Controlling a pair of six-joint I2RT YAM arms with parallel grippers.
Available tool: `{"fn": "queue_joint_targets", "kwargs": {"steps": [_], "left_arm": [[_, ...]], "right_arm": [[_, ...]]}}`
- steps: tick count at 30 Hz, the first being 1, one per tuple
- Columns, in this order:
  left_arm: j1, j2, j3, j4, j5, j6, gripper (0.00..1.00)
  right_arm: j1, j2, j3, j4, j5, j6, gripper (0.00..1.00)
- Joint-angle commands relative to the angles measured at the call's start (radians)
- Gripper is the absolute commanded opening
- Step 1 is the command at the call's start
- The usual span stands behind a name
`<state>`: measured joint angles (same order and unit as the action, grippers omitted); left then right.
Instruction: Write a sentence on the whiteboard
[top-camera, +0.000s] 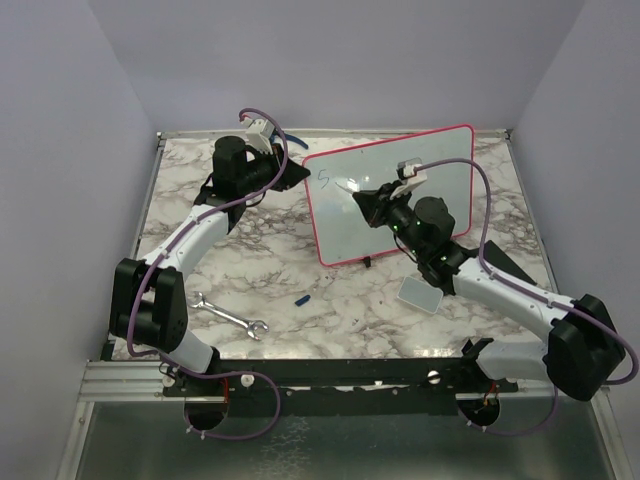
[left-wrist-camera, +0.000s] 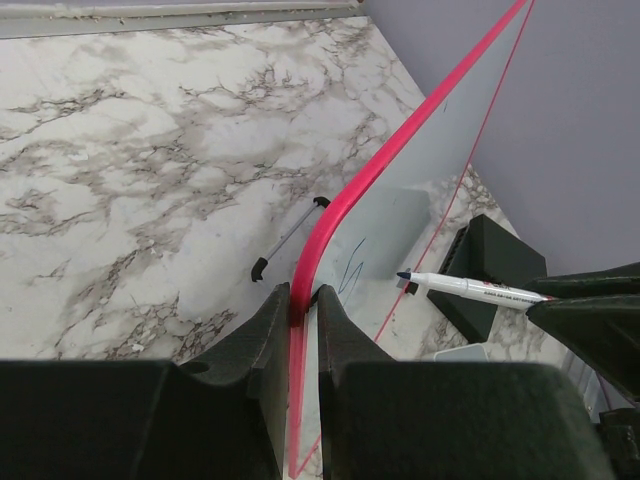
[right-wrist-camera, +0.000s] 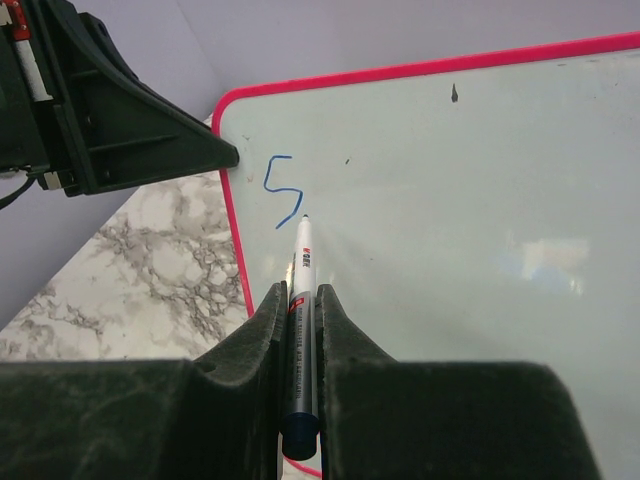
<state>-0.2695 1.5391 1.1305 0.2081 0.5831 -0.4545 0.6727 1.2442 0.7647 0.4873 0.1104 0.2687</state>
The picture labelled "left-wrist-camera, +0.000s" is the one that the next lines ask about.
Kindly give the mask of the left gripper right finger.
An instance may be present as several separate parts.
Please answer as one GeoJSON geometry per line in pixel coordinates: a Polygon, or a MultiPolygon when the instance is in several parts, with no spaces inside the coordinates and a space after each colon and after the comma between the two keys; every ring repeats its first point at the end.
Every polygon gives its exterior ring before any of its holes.
{"type": "Polygon", "coordinates": [[[332,286],[318,290],[317,306],[322,474],[324,479],[336,479],[331,464],[333,442],[338,438],[334,424],[339,376],[350,363],[392,362],[393,358],[351,321],[332,286]]]}

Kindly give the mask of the red-framed whiteboard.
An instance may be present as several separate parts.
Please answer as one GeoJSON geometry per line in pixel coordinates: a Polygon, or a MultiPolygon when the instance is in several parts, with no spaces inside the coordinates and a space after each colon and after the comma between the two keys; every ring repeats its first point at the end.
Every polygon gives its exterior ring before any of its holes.
{"type": "Polygon", "coordinates": [[[398,272],[420,265],[451,209],[531,9],[529,1],[514,3],[314,226],[291,290],[291,478],[320,442],[320,288],[334,289],[369,338],[380,336],[402,295],[398,272]]]}

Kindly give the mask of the blue whiteboard marker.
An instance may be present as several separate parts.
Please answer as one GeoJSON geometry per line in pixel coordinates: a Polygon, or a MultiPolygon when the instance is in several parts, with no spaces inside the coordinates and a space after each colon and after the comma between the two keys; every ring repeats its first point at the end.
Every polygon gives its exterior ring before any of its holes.
{"type": "Polygon", "coordinates": [[[429,290],[521,311],[538,303],[553,300],[553,297],[532,291],[468,278],[417,272],[397,272],[396,275],[429,290]]]}

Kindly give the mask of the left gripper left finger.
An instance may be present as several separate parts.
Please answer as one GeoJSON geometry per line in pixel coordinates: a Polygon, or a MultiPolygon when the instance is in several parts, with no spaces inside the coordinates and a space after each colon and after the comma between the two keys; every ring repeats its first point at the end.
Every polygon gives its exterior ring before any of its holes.
{"type": "Polygon", "coordinates": [[[281,479],[289,390],[290,285],[181,369],[207,387],[190,438],[213,479],[281,479]]]}

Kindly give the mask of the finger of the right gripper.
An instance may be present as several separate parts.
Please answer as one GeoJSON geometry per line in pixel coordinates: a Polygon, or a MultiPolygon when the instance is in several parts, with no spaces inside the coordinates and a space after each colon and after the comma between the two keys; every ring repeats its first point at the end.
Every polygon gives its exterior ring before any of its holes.
{"type": "Polygon", "coordinates": [[[528,319],[566,345],[627,399],[639,401],[639,297],[541,302],[528,319]]]}
{"type": "Polygon", "coordinates": [[[638,262],[602,271],[537,278],[524,290],[558,299],[577,299],[615,295],[638,295],[638,262]]]}

